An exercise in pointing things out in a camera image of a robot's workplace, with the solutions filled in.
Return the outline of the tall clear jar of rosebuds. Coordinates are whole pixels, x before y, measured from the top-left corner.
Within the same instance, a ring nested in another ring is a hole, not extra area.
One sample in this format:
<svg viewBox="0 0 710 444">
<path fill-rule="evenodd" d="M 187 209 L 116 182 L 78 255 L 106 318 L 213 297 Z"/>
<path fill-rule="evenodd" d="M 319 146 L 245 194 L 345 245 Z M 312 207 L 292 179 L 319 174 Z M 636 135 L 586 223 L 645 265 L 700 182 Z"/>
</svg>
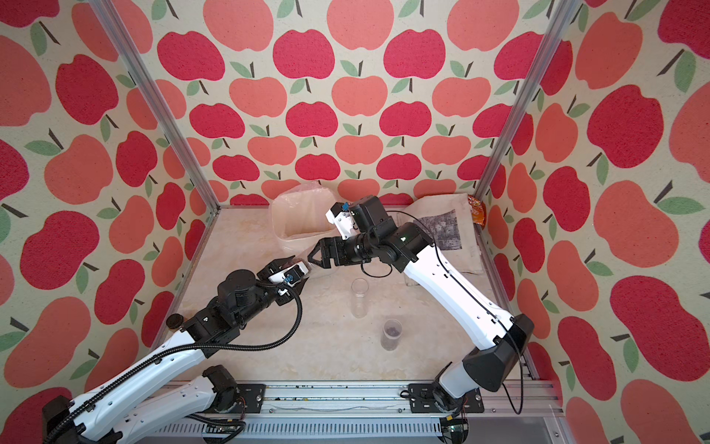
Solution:
<svg viewBox="0 0 710 444">
<path fill-rule="evenodd" d="M 355 279 L 351 284 L 351 314 L 355 318 L 364 318 L 368 313 L 367 294 L 369 284 L 366 279 Z"/>
</svg>

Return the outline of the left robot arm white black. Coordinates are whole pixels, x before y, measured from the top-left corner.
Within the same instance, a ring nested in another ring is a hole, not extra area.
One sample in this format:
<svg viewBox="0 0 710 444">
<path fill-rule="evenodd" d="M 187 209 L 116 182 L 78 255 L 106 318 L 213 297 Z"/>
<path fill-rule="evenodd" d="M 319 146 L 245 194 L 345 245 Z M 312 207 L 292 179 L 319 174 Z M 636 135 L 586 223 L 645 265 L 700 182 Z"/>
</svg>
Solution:
<svg viewBox="0 0 710 444">
<path fill-rule="evenodd" d="M 211 366 L 162 395 L 157 390 L 218 352 L 263 352 L 287 342 L 301 325 L 301 292 L 310 275 L 310 266 L 294 257 L 275 259 L 259 273 L 231 272 L 207 307 L 144 359 L 79 397 L 50 401 L 43 409 L 43 441 L 137 443 L 182 418 L 229 411 L 242 395 L 224 366 Z M 258 345 L 234 342 L 270 305 L 289 302 L 296 303 L 297 314 L 282 338 Z"/>
</svg>

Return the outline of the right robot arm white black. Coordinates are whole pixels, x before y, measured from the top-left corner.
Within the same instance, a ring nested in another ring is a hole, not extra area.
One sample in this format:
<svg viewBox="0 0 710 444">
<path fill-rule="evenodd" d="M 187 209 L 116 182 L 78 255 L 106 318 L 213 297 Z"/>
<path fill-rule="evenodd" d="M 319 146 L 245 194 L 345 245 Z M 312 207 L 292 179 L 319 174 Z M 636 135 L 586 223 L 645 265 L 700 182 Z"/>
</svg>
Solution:
<svg viewBox="0 0 710 444">
<path fill-rule="evenodd" d="M 432 396 L 439 410 L 460 412 L 469 392 L 504 388 L 532 336 L 534 322 L 528 316 L 512 316 L 489 300 L 445 259 L 423 222 L 412 216 L 397 225 L 376 196 L 336 202 L 327 220 L 338 235 L 316 242 L 308 255 L 311 264 L 322 269 L 363 266 L 377 258 L 432 294 L 473 342 L 472 351 L 436 376 Z"/>
</svg>

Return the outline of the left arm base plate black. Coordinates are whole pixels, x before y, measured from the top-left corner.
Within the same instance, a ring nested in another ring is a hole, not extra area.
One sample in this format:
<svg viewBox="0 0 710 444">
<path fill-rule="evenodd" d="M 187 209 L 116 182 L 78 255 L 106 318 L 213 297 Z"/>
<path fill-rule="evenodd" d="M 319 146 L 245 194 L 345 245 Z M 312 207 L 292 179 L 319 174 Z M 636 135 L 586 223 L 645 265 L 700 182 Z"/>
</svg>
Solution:
<svg viewBox="0 0 710 444">
<path fill-rule="evenodd" d="M 225 414 L 260 414 L 262 412 L 266 385 L 238 383 L 236 394 L 231 398 L 229 410 Z"/>
</svg>

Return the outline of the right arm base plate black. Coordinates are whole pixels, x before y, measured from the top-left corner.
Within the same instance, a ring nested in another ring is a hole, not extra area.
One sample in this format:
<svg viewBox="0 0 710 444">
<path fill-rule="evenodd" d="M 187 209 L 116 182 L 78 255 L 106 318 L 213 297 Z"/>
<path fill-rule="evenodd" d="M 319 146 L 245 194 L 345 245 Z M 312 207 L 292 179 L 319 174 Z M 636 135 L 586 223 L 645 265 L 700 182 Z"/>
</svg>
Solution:
<svg viewBox="0 0 710 444">
<path fill-rule="evenodd" d="M 413 414 L 482 414 L 483 398 L 478 388 L 469 391 L 462 398 L 451 397 L 443 388 L 434 383 L 412 383 L 399 396 L 410 403 Z"/>
</svg>

